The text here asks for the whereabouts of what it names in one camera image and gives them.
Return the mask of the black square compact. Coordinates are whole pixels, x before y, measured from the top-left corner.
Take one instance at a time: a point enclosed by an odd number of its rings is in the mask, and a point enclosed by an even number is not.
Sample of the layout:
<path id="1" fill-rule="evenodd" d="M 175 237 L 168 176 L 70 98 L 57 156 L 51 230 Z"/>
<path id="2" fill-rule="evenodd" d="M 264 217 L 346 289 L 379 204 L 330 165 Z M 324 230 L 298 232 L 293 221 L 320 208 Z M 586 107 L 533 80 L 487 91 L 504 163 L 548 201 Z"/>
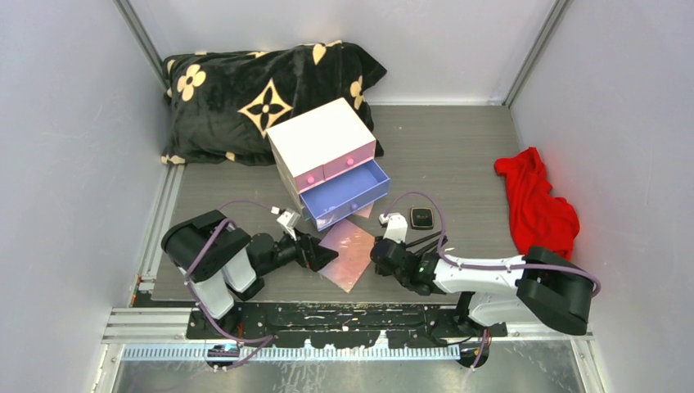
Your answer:
<path id="1" fill-rule="evenodd" d="M 434 226 L 434 212 L 430 207 L 413 207 L 410 210 L 410 227 L 412 229 L 431 230 Z"/>

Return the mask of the red cloth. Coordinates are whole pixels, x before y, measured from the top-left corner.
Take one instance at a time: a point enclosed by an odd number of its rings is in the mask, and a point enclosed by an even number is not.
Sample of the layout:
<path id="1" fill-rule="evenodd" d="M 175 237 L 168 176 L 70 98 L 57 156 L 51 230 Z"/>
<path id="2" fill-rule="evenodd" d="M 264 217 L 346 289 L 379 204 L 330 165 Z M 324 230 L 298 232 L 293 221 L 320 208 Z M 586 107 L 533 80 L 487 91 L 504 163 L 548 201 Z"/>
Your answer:
<path id="1" fill-rule="evenodd" d="M 539 151 L 529 147 L 493 165 L 504 178 L 511 238 L 521 254 L 533 246 L 549 249 L 566 260 L 574 251 L 580 224 L 575 208 L 553 196 L 547 167 Z"/>

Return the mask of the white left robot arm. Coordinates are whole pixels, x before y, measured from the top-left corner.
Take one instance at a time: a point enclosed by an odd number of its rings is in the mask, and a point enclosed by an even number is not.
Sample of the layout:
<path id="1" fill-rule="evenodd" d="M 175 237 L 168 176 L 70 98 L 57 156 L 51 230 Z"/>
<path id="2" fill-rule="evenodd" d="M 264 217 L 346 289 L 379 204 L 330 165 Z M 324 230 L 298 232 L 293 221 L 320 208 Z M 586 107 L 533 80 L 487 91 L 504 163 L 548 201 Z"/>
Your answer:
<path id="1" fill-rule="evenodd" d="M 184 283 L 206 310 L 207 328 L 217 337 L 233 335 L 239 325 L 237 300 L 249 300 L 264 287 L 264 276 L 289 263 L 319 271 L 339 253 L 295 228 L 300 215 L 271 209 L 282 237 L 251 236 L 219 210 L 211 210 L 170 228 L 161 249 L 184 276 Z"/>

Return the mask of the blue drawer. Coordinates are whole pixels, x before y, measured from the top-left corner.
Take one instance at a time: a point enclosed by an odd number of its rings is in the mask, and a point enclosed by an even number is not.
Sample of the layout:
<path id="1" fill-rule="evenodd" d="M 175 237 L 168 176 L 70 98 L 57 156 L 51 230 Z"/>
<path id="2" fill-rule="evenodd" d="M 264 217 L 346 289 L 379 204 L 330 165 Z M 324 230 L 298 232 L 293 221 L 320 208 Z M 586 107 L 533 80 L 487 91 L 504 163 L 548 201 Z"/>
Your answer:
<path id="1" fill-rule="evenodd" d="M 351 169 L 300 194 L 318 231 L 386 196 L 390 177 L 375 160 Z"/>

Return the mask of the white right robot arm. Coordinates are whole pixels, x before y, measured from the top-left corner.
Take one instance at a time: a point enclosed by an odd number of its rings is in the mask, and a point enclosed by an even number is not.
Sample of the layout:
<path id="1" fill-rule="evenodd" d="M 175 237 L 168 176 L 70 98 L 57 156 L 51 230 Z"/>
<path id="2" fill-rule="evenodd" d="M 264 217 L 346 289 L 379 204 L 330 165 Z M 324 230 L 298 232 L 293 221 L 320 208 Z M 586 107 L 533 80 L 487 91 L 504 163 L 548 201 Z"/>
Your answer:
<path id="1" fill-rule="evenodd" d="M 540 246 L 497 260 L 468 259 L 416 254 L 403 243 L 380 238 L 370 257 L 380 275 L 420 296 L 460 294 L 454 324 L 468 337 L 498 323 L 535 322 L 582 336 L 598 289 L 593 275 Z"/>

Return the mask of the small pink card packet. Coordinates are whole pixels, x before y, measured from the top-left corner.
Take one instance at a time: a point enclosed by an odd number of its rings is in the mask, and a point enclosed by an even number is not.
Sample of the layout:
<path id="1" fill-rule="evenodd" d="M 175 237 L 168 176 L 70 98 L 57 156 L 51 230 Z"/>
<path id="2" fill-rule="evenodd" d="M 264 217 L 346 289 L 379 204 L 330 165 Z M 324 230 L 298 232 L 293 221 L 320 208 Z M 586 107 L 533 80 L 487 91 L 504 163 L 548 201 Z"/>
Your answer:
<path id="1" fill-rule="evenodd" d="M 373 209 L 373 203 L 367 204 L 364 207 L 358 209 L 357 211 L 354 212 L 354 215 L 358 217 L 362 217 L 365 219 L 369 219 L 372 213 Z"/>

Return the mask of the white pink drawer organizer box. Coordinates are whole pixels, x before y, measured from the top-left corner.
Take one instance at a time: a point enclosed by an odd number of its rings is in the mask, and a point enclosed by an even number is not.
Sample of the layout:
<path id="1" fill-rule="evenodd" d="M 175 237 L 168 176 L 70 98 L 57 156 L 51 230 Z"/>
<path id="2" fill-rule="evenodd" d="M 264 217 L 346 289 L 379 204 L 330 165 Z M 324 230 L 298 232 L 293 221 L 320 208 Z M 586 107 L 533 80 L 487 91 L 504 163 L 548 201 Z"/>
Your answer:
<path id="1" fill-rule="evenodd" d="M 344 98 L 275 124 L 267 136 L 281 180 L 314 226 L 300 194 L 376 158 L 376 138 Z"/>

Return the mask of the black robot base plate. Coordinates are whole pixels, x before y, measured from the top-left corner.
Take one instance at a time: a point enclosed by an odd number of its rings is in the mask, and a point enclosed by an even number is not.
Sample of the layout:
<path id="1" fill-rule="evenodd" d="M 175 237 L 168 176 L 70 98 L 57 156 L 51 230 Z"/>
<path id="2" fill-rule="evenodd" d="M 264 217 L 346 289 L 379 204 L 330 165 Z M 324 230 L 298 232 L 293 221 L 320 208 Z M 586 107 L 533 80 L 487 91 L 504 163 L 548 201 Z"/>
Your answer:
<path id="1" fill-rule="evenodd" d="M 381 337 L 391 349 L 437 348 L 474 341 L 483 332 L 457 306 L 437 304 L 246 302 L 218 325 L 235 337 L 272 336 L 278 348 L 369 348 Z"/>

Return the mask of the black fan makeup brush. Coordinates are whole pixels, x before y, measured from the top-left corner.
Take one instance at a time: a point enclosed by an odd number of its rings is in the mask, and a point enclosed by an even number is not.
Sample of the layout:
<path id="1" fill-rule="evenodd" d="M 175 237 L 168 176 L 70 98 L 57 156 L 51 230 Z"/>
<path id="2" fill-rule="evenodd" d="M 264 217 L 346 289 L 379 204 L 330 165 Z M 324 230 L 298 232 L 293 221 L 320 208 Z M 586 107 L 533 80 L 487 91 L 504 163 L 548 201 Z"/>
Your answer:
<path id="1" fill-rule="evenodd" d="M 445 244 L 448 241 L 448 238 L 446 236 L 442 236 L 441 232 L 432 233 L 431 235 L 427 235 L 407 243 L 405 245 L 405 249 L 414 255 L 421 256 L 435 251 L 439 245 L 439 240 Z"/>

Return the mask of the holographic eyeshadow palette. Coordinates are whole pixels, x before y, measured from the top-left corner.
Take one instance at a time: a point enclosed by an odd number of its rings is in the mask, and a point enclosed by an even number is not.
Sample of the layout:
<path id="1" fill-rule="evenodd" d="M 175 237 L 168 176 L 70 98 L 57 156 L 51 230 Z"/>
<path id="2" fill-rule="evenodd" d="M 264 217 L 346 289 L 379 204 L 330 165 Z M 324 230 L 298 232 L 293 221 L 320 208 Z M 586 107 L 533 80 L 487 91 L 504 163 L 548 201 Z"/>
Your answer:
<path id="1" fill-rule="evenodd" d="M 350 293 L 371 263 L 370 252 L 374 237 L 351 221 L 345 219 L 331 226 L 319 243 L 338 256 L 319 270 L 319 274 Z"/>

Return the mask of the black floral plush blanket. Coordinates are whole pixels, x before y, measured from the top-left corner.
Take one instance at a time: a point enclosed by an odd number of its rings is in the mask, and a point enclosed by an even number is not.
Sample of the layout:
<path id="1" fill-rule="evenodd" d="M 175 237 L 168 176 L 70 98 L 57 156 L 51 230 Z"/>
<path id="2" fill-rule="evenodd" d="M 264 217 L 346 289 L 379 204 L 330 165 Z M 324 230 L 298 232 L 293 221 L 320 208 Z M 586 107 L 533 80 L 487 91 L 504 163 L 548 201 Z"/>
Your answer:
<path id="1" fill-rule="evenodd" d="M 339 98 L 374 128 L 364 93 L 387 69 L 355 43 L 305 43 L 272 52 L 196 52 L 166 57 L 172 120 L 165 165 L 274 165 L 269 128 Z"/>

